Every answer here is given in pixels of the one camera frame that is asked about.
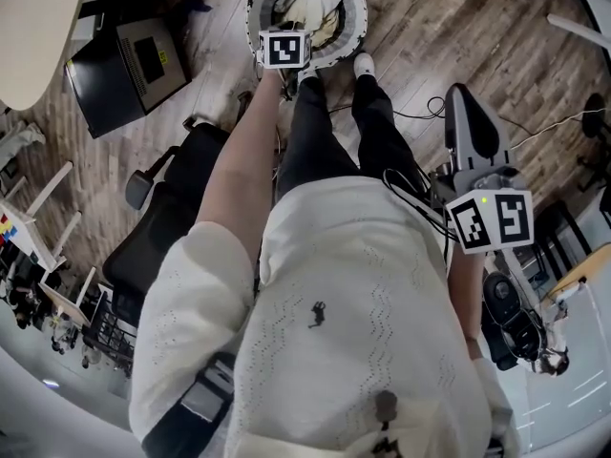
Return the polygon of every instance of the round device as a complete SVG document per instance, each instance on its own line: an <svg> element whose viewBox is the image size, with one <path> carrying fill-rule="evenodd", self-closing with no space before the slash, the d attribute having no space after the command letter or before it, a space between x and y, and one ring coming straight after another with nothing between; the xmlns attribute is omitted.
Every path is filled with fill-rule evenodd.
<svg viewBox="0 0 611 458"><path fill-rule="evenodd" d="M253 55L259 46L259 31L267 31L277 24L274 7L278 0L248 0L246 35ZM368 11L366 0L343 0L340 4L340 23L333 36L320 48L312 50L307 68L318 70L335 65L356 52L367 34Z"/></svg>

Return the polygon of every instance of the forearm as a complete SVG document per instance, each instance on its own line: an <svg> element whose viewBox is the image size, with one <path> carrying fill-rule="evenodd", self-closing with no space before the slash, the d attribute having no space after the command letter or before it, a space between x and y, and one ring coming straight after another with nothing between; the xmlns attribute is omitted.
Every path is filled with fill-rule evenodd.
<svg viewBox="0 0 611 458"><path fill-rule="evenodd" d="M477 337L481 331L482 279L485 254L465 255L460 245L453 252L448 276L450 300L460 322L469 354L473 360L481 358Z"/></svg>
<svg viewBox="0 0 611 458"><path fill-rule="evenodd" d="M272 169L282 81L266 72L208 181L198 221L227 228L254 264L272 203Z"/></svg>

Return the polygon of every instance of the white knit sweater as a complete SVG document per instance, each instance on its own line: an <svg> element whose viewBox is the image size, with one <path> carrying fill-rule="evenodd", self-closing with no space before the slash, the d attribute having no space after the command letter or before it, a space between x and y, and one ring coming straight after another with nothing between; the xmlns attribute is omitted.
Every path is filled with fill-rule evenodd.
<svg viewBox="0 0 611 458"><path fill-rule="evenodd" d="M491 409L511 410L490 364L469 358L438 239L380 181L327 179L286 195L265 229L261 279L225 456L372 456L383 389L399 399L390 436L404 457L484 455ZM170 250L139 325L138 439L240 330L252 280L244 248L218 224L196 225ZM513 432L505 443L518 456Z"/></svg>

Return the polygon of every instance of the shoe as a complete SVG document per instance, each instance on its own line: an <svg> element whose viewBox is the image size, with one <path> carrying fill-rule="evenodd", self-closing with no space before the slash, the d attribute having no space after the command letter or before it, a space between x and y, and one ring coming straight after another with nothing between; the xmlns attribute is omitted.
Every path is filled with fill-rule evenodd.
<svg viewBox="0 0 611 458"><path fill-rule="evenodd" d="M370 74L375 78L373 58L366 52L361 52L354 58L354 74L356 79L359 79L364 74Z"/></svg>
<svg viewBox="0 0 611 458"><path fill-rule="evenodd" d="M308 78L320 78L318 72L316 70L303 70L297 73L297 86L299 87L302 84L302 81L307 80Z"/></svg>

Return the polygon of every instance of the wall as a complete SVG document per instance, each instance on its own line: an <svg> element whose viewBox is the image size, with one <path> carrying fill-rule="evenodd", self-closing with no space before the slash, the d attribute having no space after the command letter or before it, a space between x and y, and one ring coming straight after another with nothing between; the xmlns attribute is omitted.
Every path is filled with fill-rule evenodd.
<svg viewBox="0 0 611 458"><path fill-rule="evenodd" d="M0 348L0 429L27 434L32 458L144 458L129 432L95 417L38 382Z"/></svg>
<svg viewBox="0 0 611 458"><path fill-rule="evenodd" d="M32 326L19 329L9 306L0 302L0 346L14 360L38 381L58 382L60 388L56 392L73 404L110 424L129 429L129 382L124 374L114 371L114 364L106 357L84 369L81 338L73 350L60 355L51 349L51 334L46 324L44 333Z"/></svg>

